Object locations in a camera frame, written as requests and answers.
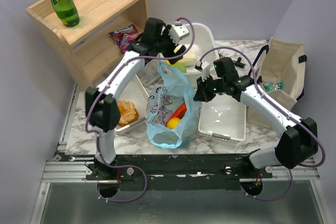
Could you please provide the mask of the green lettuce toy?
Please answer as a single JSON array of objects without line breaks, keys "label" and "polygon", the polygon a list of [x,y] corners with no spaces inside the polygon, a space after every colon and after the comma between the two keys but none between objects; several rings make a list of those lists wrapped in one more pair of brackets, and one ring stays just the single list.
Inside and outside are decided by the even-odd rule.
[{"label": "green lettuce toy", "polygon": [[186,68],[182,63],[175,63],[170,65],[172,68],[178,69],[179,71],[181,71],[182,73],[186,73]]}]

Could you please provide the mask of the yellow cabbage toy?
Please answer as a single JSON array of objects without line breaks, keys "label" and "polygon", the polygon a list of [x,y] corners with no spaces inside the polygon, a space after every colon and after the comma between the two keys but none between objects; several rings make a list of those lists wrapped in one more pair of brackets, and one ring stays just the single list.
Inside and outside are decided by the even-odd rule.
[{"label": "yellow cabbage toy", "polygon": [[194,66],[197,62],[197,56],[195,53],[187,53],[183,56],[183,58],[179,61],[177,61],[175,64],[170,64],[168,60],[165,61],[166,64],[172,67],[177,67],[177,66],[184,66],[184,67],[189,67],[189,66]]}]

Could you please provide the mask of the light blue plastic grocery bag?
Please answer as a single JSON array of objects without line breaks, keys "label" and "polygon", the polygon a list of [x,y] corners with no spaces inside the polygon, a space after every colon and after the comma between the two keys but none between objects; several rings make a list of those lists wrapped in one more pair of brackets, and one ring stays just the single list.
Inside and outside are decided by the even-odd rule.
[{"label": "light blue plastic grocery bag", "polygon": [[[168,149],[188,148],[196,138],[201,103],[194,101],[195,91],[186,76],[164,61],[157,71],[163,84],[151,91],[146,105],[146,133],[151,144]],[[175,118],[178,108],[186,105],[186,111],[177,126],[167,123]]]}]

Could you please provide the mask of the yellow lemon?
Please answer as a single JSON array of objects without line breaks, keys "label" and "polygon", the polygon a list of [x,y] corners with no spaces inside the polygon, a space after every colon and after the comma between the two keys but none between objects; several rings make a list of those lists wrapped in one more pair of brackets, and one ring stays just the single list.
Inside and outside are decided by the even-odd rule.
[{"label": "yellow lemon", "polygon": [[180,118],[171,118],[167,124],[166,127],[170,128],[170,129],[174,129],[178,126],[179,122],[181,121]]}]

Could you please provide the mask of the orange bread slice toy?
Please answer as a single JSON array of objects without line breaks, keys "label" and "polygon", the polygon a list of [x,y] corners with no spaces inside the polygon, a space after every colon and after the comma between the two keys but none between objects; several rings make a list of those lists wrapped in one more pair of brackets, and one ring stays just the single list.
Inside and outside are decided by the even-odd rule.
[{"label": "orange bread slice toy", "polygon": [[139,113],[133,102],[120,100],[118,101],[118,109],[121,114],[120,121],[118,123],[120,127],[129,125],[139,119]]}]

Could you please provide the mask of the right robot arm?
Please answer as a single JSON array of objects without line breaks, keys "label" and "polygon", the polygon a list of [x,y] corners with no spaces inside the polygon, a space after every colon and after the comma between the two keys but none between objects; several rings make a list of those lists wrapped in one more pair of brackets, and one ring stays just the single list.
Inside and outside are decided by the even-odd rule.
[{"label": "right robot arm", "polygon": [[317,124],[312,118],[302,119],[292,114],[254,84],[250,76],[240,77],[233,61],[220,58],[213,62],[217,78],[211,76],[210,65],[197,61],[195,69],[201,72],[194,101],[209,102],[217,94],[226,94],[251,107],[267,119],[280,140],[275,147],[248,154],[246,164],[255,169],[284,166],[292,169],[318,151]]}]

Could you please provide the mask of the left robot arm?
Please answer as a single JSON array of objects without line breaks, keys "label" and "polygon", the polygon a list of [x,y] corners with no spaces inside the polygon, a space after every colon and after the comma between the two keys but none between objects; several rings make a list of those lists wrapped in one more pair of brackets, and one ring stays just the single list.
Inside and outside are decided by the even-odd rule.
[{"label": "left robot arm", "polygon": [[179,42],[188,36],[195,36],[192,23],[183,25],[183,17],[173,25],[167,25],[158,18],[149,18],[145,28],[132,41],[117,67],[105,81],[85,92],[86,125],[88,133],[96,133],[96,159],[110,165],[116,157],[114,129],[121,118],[117,101],[133,77],[151,60],[169,60],[175,63],[188,51],[184,46],[178,51]]}]

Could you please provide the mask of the clear plastic organizer box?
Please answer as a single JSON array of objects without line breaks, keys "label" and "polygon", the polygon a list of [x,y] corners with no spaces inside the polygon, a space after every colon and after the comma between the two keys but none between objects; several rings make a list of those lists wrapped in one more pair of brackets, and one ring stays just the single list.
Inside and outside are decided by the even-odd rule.
[{"label": "clear plastic organizer box", "polygon": [[140,81],[143,85],[149,86],[161,76],[158,73],[158,64],[148,63],[144,68],[142,68],[138,73],[137,76],[139,77]]}]

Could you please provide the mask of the white perforated plastic basket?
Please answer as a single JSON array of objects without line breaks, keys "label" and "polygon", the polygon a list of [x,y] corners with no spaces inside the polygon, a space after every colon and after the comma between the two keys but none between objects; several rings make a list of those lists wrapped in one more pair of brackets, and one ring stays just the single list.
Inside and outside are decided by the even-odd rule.
[{"label": "white perforated plastic basket", "polygon": [[217,94],[209,102],[202,102],[198,123],[200,135],[242,142],[246,136],[246,106],[223,90],[221,79],[215,79]]}]

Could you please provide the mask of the large white plastic tub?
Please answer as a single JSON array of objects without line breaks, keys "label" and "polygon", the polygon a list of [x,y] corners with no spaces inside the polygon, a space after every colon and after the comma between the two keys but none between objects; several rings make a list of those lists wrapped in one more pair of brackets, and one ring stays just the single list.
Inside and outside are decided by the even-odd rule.
[{"label": "large white plastic tub", "polygon": [[[193,27],[195,30],[195,40],[191,47],[191,49],[187,53],[195,53],[197,56],[197,61],[201,58],[201,56],[209,51],[212,48],[215,48],[215,40],[213,38],[211,30],[201,24],[201,23],[193,23]],[[192,36],[190,35],[186,39],[182,40],[179,46],[184,45],[186,48],[190,46],[192,40]],[[219,59],[219,54],[217,51],[212,51],[203,58],[202,61],[207,61],[211,66],[211,71],[214,70],[213,61]],[[194,66],[186,67],[186,73],[183,73],[185,77],[188,79],[189,83],[196,88],[196,80],[202,76],[201,72],[195,69]]]}]

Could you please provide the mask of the small black tool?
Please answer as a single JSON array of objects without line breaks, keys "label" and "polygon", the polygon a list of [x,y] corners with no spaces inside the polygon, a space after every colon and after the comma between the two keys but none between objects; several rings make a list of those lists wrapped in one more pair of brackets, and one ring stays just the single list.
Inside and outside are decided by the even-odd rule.
[{"label": "small black tool", "polygon": [[236,67],[244,69],[245,64],[241,60],[242,60],[242,58],[238,57],[236,60],[233,60],[233,63]]}]

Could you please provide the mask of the pink candy bag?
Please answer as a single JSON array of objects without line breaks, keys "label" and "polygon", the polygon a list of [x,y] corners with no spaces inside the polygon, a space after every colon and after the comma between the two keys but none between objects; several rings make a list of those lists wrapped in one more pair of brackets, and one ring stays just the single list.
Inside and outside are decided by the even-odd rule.
[{"label": "pink candy bag", "polygon": [[123,54],[127,51],[129,44],[139,37],[140,33],[137,28],[131,24],[125,28],[110,32],[109,35],[118,45],[121,53]]}]

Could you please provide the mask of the green snack packet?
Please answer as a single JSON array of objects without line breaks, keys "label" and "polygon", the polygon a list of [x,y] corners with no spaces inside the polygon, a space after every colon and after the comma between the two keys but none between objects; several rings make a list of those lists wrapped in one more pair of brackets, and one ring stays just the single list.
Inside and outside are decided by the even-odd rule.
[{"label": "green snack packet", "polygon": [[263,87],[267,93],[276,91],[276,90],[282,90],[283,89],[283,82],[268,82],[263,81]]}]

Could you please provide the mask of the wooden shelf unit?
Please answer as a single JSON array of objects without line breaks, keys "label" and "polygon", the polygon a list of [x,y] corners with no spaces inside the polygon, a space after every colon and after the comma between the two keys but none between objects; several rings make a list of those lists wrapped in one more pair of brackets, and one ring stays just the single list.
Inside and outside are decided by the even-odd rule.
[{"label": "wooden shelf unit", "polygon": [[75,27],[58,19],[50,0],[26,9],[76,84],[85,90],[121,59],[109,33],[131,24],[142,31],[148,18],[146,0],[74,0],[80,16]]}]

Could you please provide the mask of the floral canvas tote bag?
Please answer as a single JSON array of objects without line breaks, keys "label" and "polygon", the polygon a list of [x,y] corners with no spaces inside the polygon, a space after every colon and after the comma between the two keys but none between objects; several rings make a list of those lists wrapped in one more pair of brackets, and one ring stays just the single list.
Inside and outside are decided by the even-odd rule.
[{"label": "floral canvas tote bag", "polygon": [[283,82],[283,89],[269,92],[287,110],[291,110],[304,95],[307,56],[303,44],[271,38],[253,62],[257,82]]}]

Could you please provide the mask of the green glass bottle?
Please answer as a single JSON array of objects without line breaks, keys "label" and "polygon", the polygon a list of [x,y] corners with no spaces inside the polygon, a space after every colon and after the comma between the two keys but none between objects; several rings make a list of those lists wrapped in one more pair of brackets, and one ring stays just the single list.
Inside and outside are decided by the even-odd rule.
[{"label": "green glass bottle", "polygon": [[75,27],[80,22],[80,17],[73,0],[50,0],[52,7],[66,27]]}]

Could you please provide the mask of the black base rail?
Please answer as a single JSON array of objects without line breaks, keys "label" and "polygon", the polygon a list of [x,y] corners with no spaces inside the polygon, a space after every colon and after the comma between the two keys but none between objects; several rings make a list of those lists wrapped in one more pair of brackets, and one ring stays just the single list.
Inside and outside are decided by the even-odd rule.
[{"label": "black base rail", "polygon": [[239,190],[240,182],[272,178],[270,167],[255,169],[243,154],[119,155],[111,167],[92,157],[47,163],[58,182],[97,183],[103,190]]}]

